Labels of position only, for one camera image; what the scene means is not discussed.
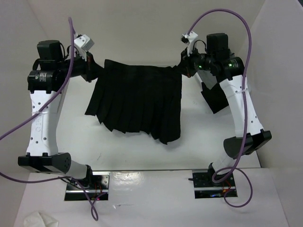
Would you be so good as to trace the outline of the black pleated skirt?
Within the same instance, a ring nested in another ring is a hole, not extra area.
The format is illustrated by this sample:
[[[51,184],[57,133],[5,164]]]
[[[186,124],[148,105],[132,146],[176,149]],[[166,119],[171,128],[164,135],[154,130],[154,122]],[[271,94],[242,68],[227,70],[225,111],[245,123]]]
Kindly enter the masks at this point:
[[[177,66],[126,65],[106,59],[86,115],[110,131],[145,132],[163,144],[181,136],[182,74]]]

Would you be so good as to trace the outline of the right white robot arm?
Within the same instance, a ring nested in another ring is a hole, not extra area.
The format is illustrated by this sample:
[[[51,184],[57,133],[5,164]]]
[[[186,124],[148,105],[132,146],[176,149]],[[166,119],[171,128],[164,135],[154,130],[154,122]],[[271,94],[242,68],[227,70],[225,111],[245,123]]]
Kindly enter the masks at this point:
[[[233,173],[242,156],[261,148],[271,140],[272,134],[259,121],[249,93],[247,64],[231,52],[228,35],[207,35],[205,53],[196,47],[199,42],[196,33],[182,35],[181,41],[186,48],[178,68],[188,77],[199,75],[202,95],[213,113],[228,106],[232,114],[235,135],[223,141],[223,154],[208,168],[208,182],[218,186]]]

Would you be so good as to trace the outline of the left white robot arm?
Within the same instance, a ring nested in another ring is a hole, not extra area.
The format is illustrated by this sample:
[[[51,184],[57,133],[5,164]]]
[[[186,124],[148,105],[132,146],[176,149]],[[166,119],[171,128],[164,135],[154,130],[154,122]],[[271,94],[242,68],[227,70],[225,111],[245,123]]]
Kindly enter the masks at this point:
[[[37,44],[39,57],[27,77],[33,116],[30,141],[26,154],[18,157],[20,167],[32,172],[71,176],[83,189],[93,186],[93,171],[89,165],[74,162],[69,153],[59,152],[56,129],[69,79],[82,76],[91,82],[101,70],[89,52],[93,45],[85,35],[76,38],[74,46],[66,51],[58,40]]]

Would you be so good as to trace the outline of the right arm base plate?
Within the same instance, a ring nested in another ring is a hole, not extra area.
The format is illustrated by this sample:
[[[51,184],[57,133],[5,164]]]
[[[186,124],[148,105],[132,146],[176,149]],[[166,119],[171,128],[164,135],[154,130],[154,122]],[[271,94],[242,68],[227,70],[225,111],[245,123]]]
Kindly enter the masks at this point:
[[[193,170],[192,176],[188,179],[193,183],[196,199],[237,197],[236,184],[231,175],[222,183],[215,184],[207,170]]]

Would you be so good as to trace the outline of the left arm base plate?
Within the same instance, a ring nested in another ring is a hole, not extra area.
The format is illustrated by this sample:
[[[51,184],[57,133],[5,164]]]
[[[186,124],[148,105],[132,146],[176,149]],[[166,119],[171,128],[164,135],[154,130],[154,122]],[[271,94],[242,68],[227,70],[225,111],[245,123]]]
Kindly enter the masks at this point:
[[[64,180],[66,183],[65,201],[86,201],[87,197],[78,184],[82,185],[89,199],[107,201],[110,172],[94,171],[90,179]]]

